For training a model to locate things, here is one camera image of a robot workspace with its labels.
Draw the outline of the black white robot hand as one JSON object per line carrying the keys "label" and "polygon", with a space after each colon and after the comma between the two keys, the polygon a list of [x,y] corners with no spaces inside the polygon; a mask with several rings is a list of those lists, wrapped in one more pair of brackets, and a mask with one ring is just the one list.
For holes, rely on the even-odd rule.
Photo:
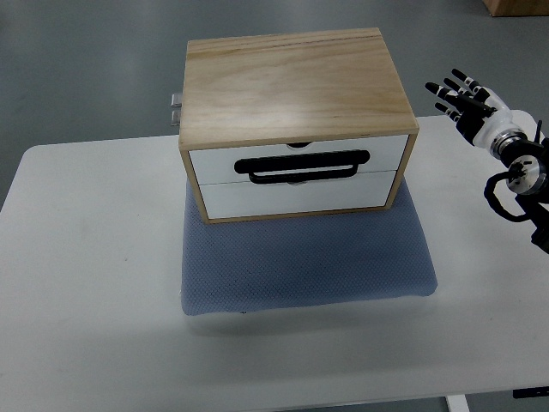
{"label": "black white robot hand", "polygon": [[428,82],[425,88],[438,98],[435,108],[455,123],[469,144],[499,157],[507,145],[527,137],[492,89],[458,69],[453,69],[451,75],[443,79],[442,85]]}

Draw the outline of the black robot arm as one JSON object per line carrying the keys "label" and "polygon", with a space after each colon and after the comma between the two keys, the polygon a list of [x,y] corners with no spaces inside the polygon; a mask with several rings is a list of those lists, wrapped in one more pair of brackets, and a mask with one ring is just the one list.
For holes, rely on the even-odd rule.
{"label": "black robot arm", "polygon": [[[507,130],[497,137],[495,156],[508,168],[491,176],[484,189],[484,197],[492,210],[511,222],[531,221],[535,230],[531,242],[548,251],[548,139],[541,136],[542,122],[538,121],[533,140],[522,130]],[[500,203],[495,194],[497,183],[504,181],[516,194],[515,201],[523,210],[513,215]]]}

